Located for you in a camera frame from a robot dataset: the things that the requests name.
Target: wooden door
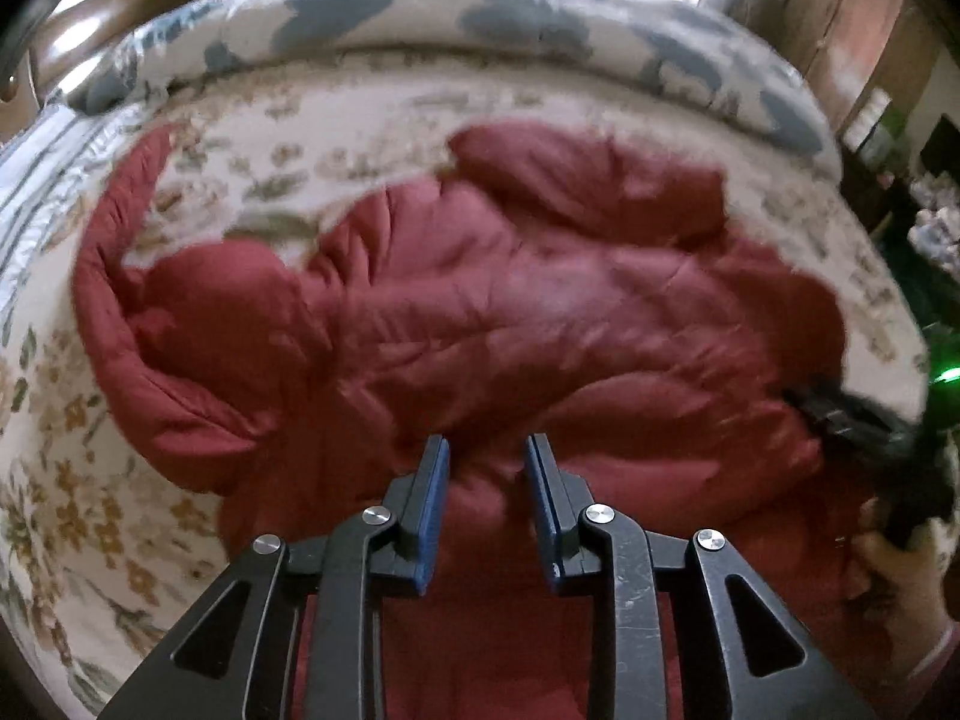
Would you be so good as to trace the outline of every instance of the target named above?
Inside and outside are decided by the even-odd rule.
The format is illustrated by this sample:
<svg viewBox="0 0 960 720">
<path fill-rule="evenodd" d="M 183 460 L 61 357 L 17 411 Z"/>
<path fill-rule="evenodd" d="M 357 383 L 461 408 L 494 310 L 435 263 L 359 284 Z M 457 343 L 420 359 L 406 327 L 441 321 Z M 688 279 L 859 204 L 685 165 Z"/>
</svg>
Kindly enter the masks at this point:
<svg viewBox="0 0 960 720">
<path fill-rule="evenodd" d="M 824 47 L 842 0 L 789 0 L 784 10 L 784 31 L 772 43 L 804 76 Z"/>
<path fill-rule="evenodd" d="M 904 0 L 841 0 L 806 71 L 806 82 L 839 130 L 856 106 L 890 39 Z"/>
<path fill-rule="evenodd" d="M 0 146 L 27 127 L 40 111 L 30 60 L 23 57 L 16 73 L 0 83 Z"/>
</svg>

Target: jacket sleeve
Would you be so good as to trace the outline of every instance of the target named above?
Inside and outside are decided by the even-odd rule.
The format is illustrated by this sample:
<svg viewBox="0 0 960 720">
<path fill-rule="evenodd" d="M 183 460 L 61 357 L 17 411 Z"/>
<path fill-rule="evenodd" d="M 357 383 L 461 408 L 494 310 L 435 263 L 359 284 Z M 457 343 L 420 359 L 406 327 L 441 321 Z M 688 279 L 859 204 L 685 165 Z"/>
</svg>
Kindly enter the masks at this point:
<svg viewBox="0 0 960 720">
<path fill-rule="evenodd" d="M 926 690 L 920 704 L 909 715 L 909 720 L 947 720 L 960 717 L 960 626 L 954 629 L 952 653 L 933 686 Z"/>
<path fill-rule="evenodd" d="M 431 175 L 360 199 L 320 237 L 308 268 L 325 284 L 355 288 L 444 274 L 519 245 L 517 231 L 483 191 L 467 181 Z"/>
<path fill-rule="evenodd" d="M 171 152 L 170 127 L 145 136 L 117 167 L 80 242 L 72 296 L 77 326 L 118 427 L 160 473 L 191 490 L 228 490 L 253 456 L 250 426 L 203 386 L 141 357 L 121 301 L 136 284 L 121 259 Z"/>
<path fill-rule="evenodd" d="M 449 141 L 461 175 L 603 241 L 678 245 L 726 221 L 720 170 L 540 122 L 469 127 Z"/>
</svg>

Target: red puffer jacket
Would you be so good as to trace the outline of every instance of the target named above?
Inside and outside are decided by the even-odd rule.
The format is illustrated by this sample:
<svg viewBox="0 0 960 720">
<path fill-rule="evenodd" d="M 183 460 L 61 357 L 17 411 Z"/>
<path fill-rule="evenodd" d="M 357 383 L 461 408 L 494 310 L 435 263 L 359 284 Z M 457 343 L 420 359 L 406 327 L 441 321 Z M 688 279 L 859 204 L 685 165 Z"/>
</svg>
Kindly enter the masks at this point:
<svg viewBox="0 0 960 720">
<path fill-rule="evenodd" d="M 877 648 L 843 614 L 835 542 L 867 493 L 823 468 L 779 398 L 840 373 L 830 291 L 726 229 L 716 170 L 534 122 L 450 148 L 453 175 L 364 197 L 305 271 L 253 241 L 134 271 L 121 258 L 170 152 L 168 131 L 144 138 L 74 276 L 133 446 L 224 496 L 235 552 L 258 533 L 329 532 L 446 435 L 437 575 L 385 611 L 395 720 L 582 716 L 589 614 L 539 574 L 531 432 L 648 529 L 723 528 L 827 654 L 869 673 Z"/>
</svg>

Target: green light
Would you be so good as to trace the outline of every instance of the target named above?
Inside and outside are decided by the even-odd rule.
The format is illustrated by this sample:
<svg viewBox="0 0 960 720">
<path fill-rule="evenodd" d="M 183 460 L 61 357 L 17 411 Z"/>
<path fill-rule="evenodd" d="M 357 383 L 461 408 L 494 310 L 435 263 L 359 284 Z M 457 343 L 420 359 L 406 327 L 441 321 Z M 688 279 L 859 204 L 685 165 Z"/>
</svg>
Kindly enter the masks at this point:
<svg viewBox="0 0 960 720">
<path fill-rule="evenodd" d="M 957 379 L 960 379 L 960 367 L 952 367 L 945 370 L 937 378 L 933 380 L 934 384 L 939 384 L 939 382 L 955 382 Z"/>
</svg>

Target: floral comforter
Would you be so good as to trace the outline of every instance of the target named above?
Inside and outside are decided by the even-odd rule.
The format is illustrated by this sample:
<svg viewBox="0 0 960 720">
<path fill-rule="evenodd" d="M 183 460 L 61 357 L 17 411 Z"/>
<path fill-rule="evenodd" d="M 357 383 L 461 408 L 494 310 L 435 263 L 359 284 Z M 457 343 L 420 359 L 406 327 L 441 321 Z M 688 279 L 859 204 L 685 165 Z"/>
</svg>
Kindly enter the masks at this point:
<svg viewBox="0 0 960 720">
<path fill-rule="evenodd" d="M 364 191 L 442 166 L 467 122 L 512 116 L 722 165 L 731 216 L 836 288 L 848 386 L 918 415 L 923 342 L 832 177 L 720 119 L 533 57 L 421 49 L 344 50 L 129 100 L 73 124 L 91 129 L 49 177 L 59 210 L 18 217 L 41 247 L 7 282 L 0 328 L 0 614 L 69 717 L 99 712 L 224 564 L 217 500 L 175 488 L 125 442 L 76 333 L 71 264 L 113 162 L 144 127 L 181 124 L 130 264 L 253 236 L 296 268 Z M 23 154 L 0 152 L 0 191 L 4 160 Z"/>
</svg>

